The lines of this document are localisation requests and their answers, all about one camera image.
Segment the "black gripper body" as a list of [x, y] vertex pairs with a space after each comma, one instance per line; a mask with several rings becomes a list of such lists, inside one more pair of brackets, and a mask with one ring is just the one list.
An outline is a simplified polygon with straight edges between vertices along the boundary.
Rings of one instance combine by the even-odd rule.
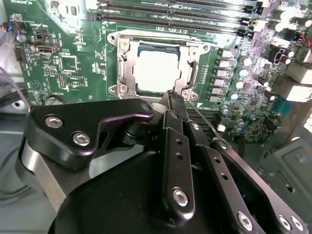
[[169, 224], [161, 209], [163, 156], [137, 156], [74, 189], [54, 219], [51, 234], [233, 234], [212, 181], [192, 170], [195, 214]]

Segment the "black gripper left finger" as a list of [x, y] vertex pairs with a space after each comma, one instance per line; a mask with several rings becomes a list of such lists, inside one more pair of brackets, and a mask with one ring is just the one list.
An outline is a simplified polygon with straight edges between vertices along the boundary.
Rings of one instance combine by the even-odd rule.
[[120, 99], [36, 106], [28, 114], [19, 152], [19, 176], [42, 189], [58, 211], [75, 188], [90, 180], [94, 158], [141, 145], [160, 153], [157, 198], [168, 221], [188, 221], [195, 195], [185, 101], [167, 91], [158, 103]]

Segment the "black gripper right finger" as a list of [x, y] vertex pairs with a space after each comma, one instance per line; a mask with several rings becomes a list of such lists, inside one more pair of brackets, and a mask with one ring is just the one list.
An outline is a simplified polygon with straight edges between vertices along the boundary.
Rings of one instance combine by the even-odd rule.
[[[185, 123], [191, 148], [200, 166], [212, 177], [222, 205], [222, 219], [230, 234], [307, 234], [303, 220], [273, 189], [231, 148], [228, 143], [206, 139], [201, 127]], [[256, 207], [261, 214], [253, 216], [237, 187], [237, 182], [260, 198]]]

